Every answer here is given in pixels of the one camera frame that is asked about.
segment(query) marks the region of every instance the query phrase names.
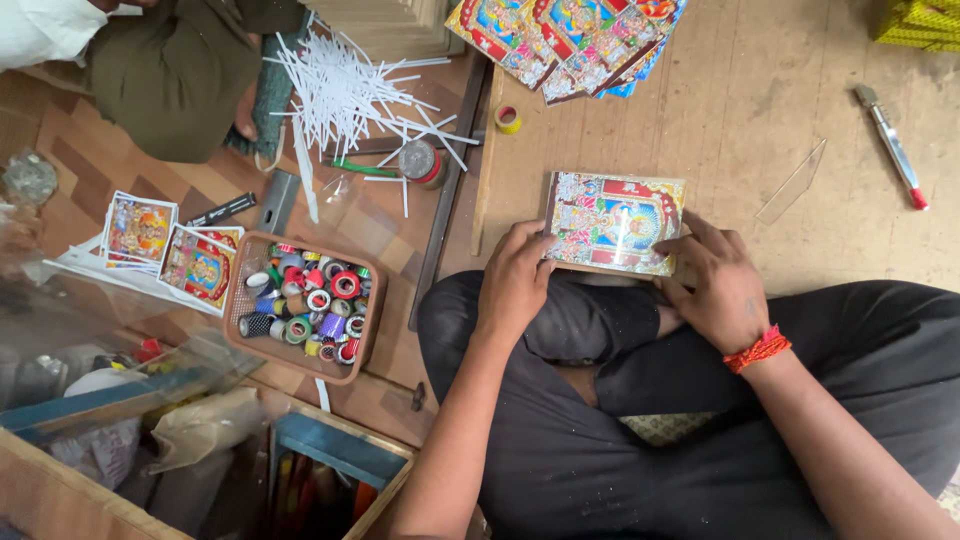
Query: plastic basket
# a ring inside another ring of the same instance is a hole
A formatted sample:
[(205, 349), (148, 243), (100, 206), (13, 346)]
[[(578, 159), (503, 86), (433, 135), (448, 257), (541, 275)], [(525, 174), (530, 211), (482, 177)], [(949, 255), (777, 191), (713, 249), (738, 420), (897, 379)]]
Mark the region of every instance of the plastic basket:
[[(373, 286), (367, 303), (367, 315), (355, 360), (350, 365), (328, 362), (308, 356), (302, 347), (296, 347), (273, 339), (270, 336), (244, 338), (240, 335), (237, 323), (240, 317), (253, 312), (255, 301), (245, 290), (247, 278), (261, 272), (270, 265), (270, 246), (282, 242), (305, 251), (328, 255), (351, 264), (359, 264), (370, 270)], [(380, 324), (380, 311), (383, 307), (383, 295), (387, 289), (387, 277), (381, 274), (368, 260), (347, 256), (321, 246), (281, 238), (272, 234), (248, 232), (240, 239), (237, 247), (236, 269), (230, 276), (229, 294), (224, 308), (224, 335), (230, 345), (265, 360), (297, 370), (310, 377), (326, 380), (332, 384), (347, 384), (357, 376), (360, 367), (373, 350), (377, 328)]]

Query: hand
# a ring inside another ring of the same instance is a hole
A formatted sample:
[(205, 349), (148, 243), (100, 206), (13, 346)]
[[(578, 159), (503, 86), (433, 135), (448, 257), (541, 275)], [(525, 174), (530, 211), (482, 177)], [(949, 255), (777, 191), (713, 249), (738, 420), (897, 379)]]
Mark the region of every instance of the hand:
[(720, 231), (689, 210), (684, 223), (693, 234), (663, 240), (654, 249), (686, 257), (696, 270), (697, 290), (691, 294), (669, 279), (661, 280), (660, 288), (717, 350), (724, 355), (739, 353), (770, 329), (763, 280), (737, 231)]
[(480, 287), (478, 332), (516, 343), (543, 307), (557, 262), (542, 259), (557, 236), (540, 231), (542, 221), (521, 221), (500, 238)]

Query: wooden board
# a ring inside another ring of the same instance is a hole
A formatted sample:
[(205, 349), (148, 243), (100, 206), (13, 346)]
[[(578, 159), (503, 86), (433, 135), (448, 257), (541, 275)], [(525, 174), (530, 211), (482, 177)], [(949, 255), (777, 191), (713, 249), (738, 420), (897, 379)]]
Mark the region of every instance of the wooden board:
[[(960, 56), (871, 42), (871, 9), (690, 2), (628, 99), (548, 108), (498, 69), (490, 105), (515, 106), (523, 127), (503, 135), (488, 124), (473, 254), (488, 258), (512, 223), (543, 216), (550, 171), (633, 174), (687, 179), (686, 207), (743, 234), (770, 294), (867, 279), (960, 290), (960, 245), (948, 237), (960, 217)], [(909, 207), (852, 95), (858, 83), (887, 104), (929, 212)], [(824, 137), (810, 190), (772, 226), (755, 220)]]

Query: framed religious picture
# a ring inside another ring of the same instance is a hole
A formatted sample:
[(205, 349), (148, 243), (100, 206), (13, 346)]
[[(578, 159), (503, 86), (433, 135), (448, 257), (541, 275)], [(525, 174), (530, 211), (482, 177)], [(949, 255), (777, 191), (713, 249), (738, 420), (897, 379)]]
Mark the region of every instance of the framed religious picture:
[(676, 261), (653, 245), (680, 236), (686, 181), (554, 172), (544, 234), (547, 253), (583, 270), (670, 276)]

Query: wooden floor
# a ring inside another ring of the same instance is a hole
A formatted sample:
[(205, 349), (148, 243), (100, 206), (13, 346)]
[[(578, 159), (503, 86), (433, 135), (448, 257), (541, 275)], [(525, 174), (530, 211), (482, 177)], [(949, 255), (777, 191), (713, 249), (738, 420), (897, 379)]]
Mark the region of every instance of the wooden floor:
[[(436, 121), (459, 111), (468, 67), (468, 57), (460, 57), (451, 64), (420, 68), (417, 72), (422, 75), (421, 79), (407, 85), (418, 99), (441, 109), (433, 114)], [(17, 86), (16, 83), (36, 86), (32, 80), (11, 81), (22, 77), (16, 73), (4, 74), (0, 83), (9, 81), (11, 86)], [(109, 200), (117, 189), (140, 197), (176, 202), (183, 218), (247, 191), (257, 195), (263, 193), (267, 173), (260, 172), (251, 159), (241, 157), (231, 149), (220, 149), (204, 165), (153, 160), (140, 152), (123, 130), (102, 120), (89, 98), (47, 86), (40, 94), (33, 100), (38, 103), (31, 104), (31, 110), (41, 111), (36, 119), (36, 148), (56, 166), (60, 182), (60, 189), (41, 211), (44, 223), (41, 244), (48, 257), (56, 257), (67, 246), (83, 242), (99, 232), (104, 226)], [(21, 138), (28, 139), (23, 144), (31, 145), (29, 133)], [(479, 259), (468, 255), (474, 206), (472, 193), (476, 190), (481, 154), (482, 151), (477, 150), (468, 155), (471, 171), (464, 177), (460, 195), (463, 200), (458, 201), (454, 211), (441, 266), (442, 276), (461, 269), (482, 267)], [(370, 157), (357, 161), (376, 160)], [(289, 137), (279, 168), (299, 173)], [(321, 200), (324, 185), (345, 172), (321, 167), (316, 153), (314, 170), (314, 189)], [(439, 191), (411, 188), (410, 217), (405, 219), (399, 185), (364, 182), (362, 176), (350, 173), (347, 178), (350, 181), (348, 196), (336, 205), (321, 203), (319, 224), (310, 221), (301, 193), (286, 236), (373, 259), (388, 273), (389, 286), (381, 324), (365, 369), (390, 382), (366, 378), (345, 387), (328, 385), (331, 404), (335, 413), (419, 446), (437, 410), (436, 399), (428, 391), (425, 409), (415, 413), (410, 410), (406, 393), (397, 385), (414, 388), (424, 382), (429, 388), (417, 336), (406, 327)], [(257, 211), (249, 210), (236, 216), (235, 222), (231, 220), (231, 223), (251, 228), (256, 217)], [(176, 344), (199, 326), (219, 324), (219, 319), (184, 308), (146, 319), (132, 327)], [(256, 378), (307, 402), (318, 402), (315, 382), (302, 375), (268, 366), (258, 372)]]

